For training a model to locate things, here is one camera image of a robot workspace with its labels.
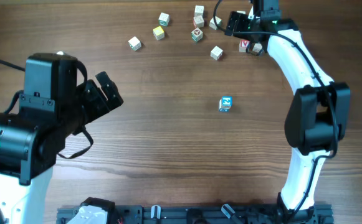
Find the red A wooden block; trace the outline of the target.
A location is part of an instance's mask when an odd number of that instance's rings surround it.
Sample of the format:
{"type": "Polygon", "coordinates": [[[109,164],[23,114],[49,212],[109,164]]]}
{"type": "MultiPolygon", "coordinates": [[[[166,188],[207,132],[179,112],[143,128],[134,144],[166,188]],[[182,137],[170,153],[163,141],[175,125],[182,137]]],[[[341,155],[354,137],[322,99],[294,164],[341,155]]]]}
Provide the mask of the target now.
{"type": "Polygon", "coordinates": [[[239,52],[247,53],[250,47],[250,41],[241,39],[239,42],[239,52]]]}

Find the blue bottom tower block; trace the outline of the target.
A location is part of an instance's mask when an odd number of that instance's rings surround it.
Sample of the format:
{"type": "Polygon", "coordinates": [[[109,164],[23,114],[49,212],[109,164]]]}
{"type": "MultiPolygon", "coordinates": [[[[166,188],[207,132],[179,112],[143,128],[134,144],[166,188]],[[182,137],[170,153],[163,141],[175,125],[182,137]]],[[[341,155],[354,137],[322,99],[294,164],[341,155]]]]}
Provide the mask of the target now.
{"type": "Polygon", "coordinates": [[[224,101],[219,100],[219,111],[220,112],[229,112],[230,107],[231,107],[231,104],[224,103],[224,101]]]}

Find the blue letter wooden block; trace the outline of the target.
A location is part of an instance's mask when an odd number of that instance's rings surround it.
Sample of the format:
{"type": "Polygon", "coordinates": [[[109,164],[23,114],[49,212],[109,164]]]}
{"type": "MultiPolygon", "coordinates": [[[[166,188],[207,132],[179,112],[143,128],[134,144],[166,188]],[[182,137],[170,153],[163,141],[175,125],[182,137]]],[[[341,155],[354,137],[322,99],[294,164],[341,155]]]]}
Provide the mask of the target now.
{"type": "Polygon", "coordinates": [[[231,96],[222,96],[221,100],[224,101],[224,103],[229,103],[232,106],[232,97],[231,96]]]}

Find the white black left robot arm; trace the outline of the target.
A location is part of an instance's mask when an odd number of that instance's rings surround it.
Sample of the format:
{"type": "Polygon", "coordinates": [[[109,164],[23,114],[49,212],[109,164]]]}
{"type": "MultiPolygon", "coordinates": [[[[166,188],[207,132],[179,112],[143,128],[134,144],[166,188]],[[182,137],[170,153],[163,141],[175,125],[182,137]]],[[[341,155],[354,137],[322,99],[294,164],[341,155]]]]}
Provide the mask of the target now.
{"type": "Polygon", "coordinates": [[[37,53],[23,68],[24,87],[0,113],[0,223],[42,223],[53,167],[68,136],[123,104],[105,72],[89,79],[66,54],[37,53]]]}

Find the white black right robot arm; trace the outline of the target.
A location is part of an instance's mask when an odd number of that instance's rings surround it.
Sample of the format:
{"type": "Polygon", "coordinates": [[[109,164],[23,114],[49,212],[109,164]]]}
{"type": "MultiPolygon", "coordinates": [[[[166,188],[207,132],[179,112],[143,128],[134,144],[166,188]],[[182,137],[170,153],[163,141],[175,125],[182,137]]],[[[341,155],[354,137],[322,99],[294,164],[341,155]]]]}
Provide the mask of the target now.
{"type": "Polygon", "coordinates": [[[232,11],[223,32],[248,41],[245,52],[269,54],[285,75],[293,100],[284,131],[292,156],[287,180],[275,204],[246,209],[245,223],[326,223],[329,205],[315,205],[314,192],[326,160],[345,136],[351,100],[316,63],[292,19],[281,17],[278,1],[252,1],[250,13],[232,11]]]}

